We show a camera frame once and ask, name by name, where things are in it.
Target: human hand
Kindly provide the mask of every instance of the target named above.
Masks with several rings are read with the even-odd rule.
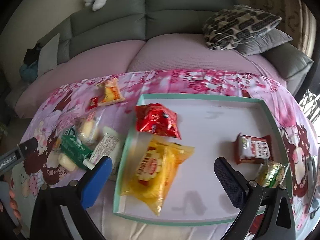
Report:
[[[15,215],[15,217],[20,220],[21,219],[21,214],[18,211],[18,204],[17,202],[14,200],[15,197],[15,193],[13,192],[12,189],[9,189],[9,195],[10,195],[10,207],[13,209],[13,214]],[[3,205],[0,201],[0,212],[3,212],[4,208]]]

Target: patterned pillow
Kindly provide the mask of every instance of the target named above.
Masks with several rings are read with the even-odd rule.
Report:
[[[204,39],[209,49],[233,49],[268,33],[280,21],[280,16],[239,4],[206,20]]]

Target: sofa backrest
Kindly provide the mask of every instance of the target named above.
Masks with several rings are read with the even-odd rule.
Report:
[[[202,33],[213,12],[236,0],[107,0],[93,12],[84,8],[39,40],[44,46],[60,33],[58,64],[86,50],[117,41],[148,40],[169,33]]]

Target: floor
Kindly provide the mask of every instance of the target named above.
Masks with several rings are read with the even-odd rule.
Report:
[[[31,119],[12,119],[8,126],[8,135],[3,138],[0,144],[0,155],[5,154],[7,151],[14,148],[20,143],[21,138],[28,128]]]

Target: sofa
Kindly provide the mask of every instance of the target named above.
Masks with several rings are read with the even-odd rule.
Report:
[[[210,50],[203,38],[207,18],[236,0],[107,0],[84,8],[39,40],[60,34],[58,65],[8,96],[17,115],[31,118],[56,88],[83,79],[155,69],[203,68],[272,78],[294,95],[313,61],[285,43],[262,54]]]

